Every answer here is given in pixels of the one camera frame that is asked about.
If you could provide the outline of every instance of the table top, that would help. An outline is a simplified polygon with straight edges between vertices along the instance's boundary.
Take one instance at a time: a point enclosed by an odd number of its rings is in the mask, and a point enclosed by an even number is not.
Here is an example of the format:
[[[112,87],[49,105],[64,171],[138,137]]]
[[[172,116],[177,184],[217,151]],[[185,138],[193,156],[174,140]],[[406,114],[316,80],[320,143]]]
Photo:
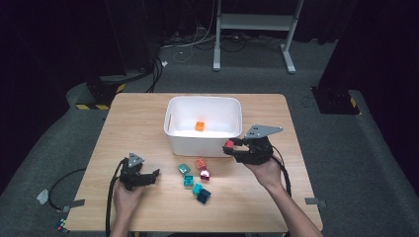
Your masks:
[[[129,230],[158,232],[287,232],[280,211],[254,175],[233,157],[206,157],[209,181],[201,181],[195,161],[200,157],[173,155],[163,130],[169,101],[176,96],[196,94],[116,95],[75,199],[83,206],[72,208],[67,217],[69,230],[105,230],[106,203],[112,176],[129,152],[145,159],[141,174],[160,169],[155,185],[146,188]],[[252,124],[282,126],[284,131],[269,135],[282,153],[290,175],[293,199],[322,229],[316,205],[307,205],[313,191],[283,95],[201,94],[237,99],[241,104],[243,131]],[[211,192],[206,204],[185,189],[178,171],[182,163],[191,168],[195,182]],[[115,220],[112,207],[111,223]]]

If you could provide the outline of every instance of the forearm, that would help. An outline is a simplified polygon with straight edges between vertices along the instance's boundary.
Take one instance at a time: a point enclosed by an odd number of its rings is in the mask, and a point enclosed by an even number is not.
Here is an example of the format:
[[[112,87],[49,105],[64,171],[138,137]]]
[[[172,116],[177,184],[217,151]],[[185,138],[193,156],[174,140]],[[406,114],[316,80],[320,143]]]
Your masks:
[[[283,186],[267,187],[266,190],[283,215],[291,236],[322,236],[313,222],[287,194]]]
[[[128,228],[131,222],[131,216],[129,214],[121,214],[117,216],[114,227],[111,232],[111,237],[126,237]]]

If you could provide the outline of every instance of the white plastic bin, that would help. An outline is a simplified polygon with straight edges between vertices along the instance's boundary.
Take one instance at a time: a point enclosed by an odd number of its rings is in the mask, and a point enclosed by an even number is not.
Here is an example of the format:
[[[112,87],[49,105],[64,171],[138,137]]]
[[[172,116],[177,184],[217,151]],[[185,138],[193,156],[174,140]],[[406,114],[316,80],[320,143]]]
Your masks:
[[[203,131],[196,130],[197,121],[205,124]],[[227,157],[224,142],[242,131],[240,103],[226,97],[175,97],[167,107],[164,131],[175,155]]]

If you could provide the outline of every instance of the gray carpet floor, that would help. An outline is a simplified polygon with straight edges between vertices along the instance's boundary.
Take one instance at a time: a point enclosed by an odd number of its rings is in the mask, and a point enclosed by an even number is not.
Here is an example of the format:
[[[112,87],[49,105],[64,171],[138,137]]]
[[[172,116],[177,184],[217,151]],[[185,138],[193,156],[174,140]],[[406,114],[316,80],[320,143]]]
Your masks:
[[[224,42],[230,50],[237,44]],[[161,49],[167,62],[155,87],[158,93],[284,94],[289,103],[308,175],[320,208],[325,236],[419,236],[419,200],[391,155],[362,93],[351,91],[361,115],[323,115],[310,88],[318,84],[335,43],[293,42],[296,74],[287,72],[277,44],[247,45],[221,53],[221,70],[212,71],[212,50]],[[145,92],[152,77],[126,83],[125,93]],[[104,232],[54,230],[66,217],[37,195],[62,175],[85,168],[108,111],[79,111],[75,103],[84,85],[68,94],[71,108],[34,146],[0,197],[0,236],[104,236]],[[54,190],[57,204],[71,202],[82,172]],[[167,233],[152,233],[165,236]],[[278,236],[264,233],[260,236]]]

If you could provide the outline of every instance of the human arm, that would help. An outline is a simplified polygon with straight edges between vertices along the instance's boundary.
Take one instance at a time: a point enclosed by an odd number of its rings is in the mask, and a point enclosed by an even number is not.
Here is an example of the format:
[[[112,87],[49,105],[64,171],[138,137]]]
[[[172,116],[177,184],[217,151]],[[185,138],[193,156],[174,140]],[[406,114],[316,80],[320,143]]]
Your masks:
[[[145,186],[128,191],[124,184],[117,180],[114,188],[114,205],[117,210],[117,219],[111,232],[111,237],[126,237],[132,216],[138,206],[139,199]]]
[[[262,165],[245,164],[245,166],[253,172],[259,184],[268,191],[283,215],[292,236],[323,236],[314,223],[288,195],[281,183],[281,168],[273,159],[271,158]]]

